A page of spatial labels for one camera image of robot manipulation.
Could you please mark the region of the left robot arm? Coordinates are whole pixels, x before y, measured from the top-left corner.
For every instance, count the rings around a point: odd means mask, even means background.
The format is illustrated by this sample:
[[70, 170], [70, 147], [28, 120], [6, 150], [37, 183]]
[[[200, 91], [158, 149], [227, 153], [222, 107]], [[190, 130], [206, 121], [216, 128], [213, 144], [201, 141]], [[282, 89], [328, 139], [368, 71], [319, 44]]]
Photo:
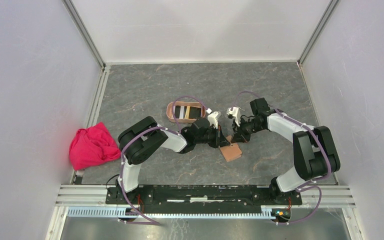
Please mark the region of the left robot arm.
[[161, 126], [151, 116], [123, 131], [117, 141], [121, 151], [121, 169], [117, 179], [120, 189], [117, 196], [125, 204], [136, 200], [141, 165], [158, 149], [186, 154], [194, 150], [197, 144], [207, 144], [215, 149], [230, 145], [216, 120], [199, 118], [176, 132]]

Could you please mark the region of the tan leather card holder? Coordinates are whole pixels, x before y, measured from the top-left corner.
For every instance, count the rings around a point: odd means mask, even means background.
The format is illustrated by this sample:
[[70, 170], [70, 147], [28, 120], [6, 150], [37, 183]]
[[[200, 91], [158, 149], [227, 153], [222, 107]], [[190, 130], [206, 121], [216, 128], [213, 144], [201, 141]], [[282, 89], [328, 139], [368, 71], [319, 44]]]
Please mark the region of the tan leather card holder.
[[226, 162], [231, 162], [242, 156], [242, 151], [237, 143], [221, 147], [220, 152]]

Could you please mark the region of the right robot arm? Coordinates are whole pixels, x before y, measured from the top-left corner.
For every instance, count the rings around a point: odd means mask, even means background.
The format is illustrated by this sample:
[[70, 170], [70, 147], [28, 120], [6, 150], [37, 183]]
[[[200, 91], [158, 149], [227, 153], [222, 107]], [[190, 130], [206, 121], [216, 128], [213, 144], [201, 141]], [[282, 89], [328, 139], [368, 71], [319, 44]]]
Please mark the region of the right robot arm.
[[241, 115], [236, 106], [227, 109], [227, 117], [233, 120], [232, 142], [247, 143], [252, 134], [267, 130], [292, 143], [293, 167], [273, 178], [269, 186], [268, 196], [273, 203], [282, 204], [289, 198], [289, 192], [301, 191], [310, 182], [329, 178], [340, 169], [340, 159], [328, 127], [297, 121], [272, 108], [263, 97], [251, 101], [250, 107], [250, 117]]

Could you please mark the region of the pink oval tray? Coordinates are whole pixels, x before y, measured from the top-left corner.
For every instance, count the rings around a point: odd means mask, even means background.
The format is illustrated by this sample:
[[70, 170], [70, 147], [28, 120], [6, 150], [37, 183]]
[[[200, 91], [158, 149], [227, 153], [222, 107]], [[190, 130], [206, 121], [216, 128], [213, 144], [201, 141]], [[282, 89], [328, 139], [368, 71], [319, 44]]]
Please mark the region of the pink oval tray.
[[[169, 110], [170, 110], [170, 107], [171, 106], [174, 106], [174, 121], [172, 119], [169, 119]], [[187, 110], [186, 110], [186, 114], [185, 114], [185, 118], [184, 119], [180, 119], [179, 118], [179, 112], [180, 112], [180, 106], [187, 106]], [[202, 108], [202, 113], [201, 113], [201, 117], [199, 117], [198, 119], [200, 118], [204, 118], [205, 115], [206, 115], [206, 110], [205, 108], [203, 107], [203, 105], [199, 102], [186, 102], [186, 101], [177, 101], [175, 104], [174, 102], [170, 102], [168, 105], [167, 105], [167, 109], [166, 109], [166, 115], [168, 117], [168, 120], [172, 123], [175, 123], [177, 119], [177, 122], [178, 123], [182, 123], [182, 124], [188, 124], [188, 123], [193, 123], [195, 122], [197, 119], [189, 119], [189, 111], [190, 111], [190, 106], [193, 106], [193, 107], [199, 107], [199, 108]]]

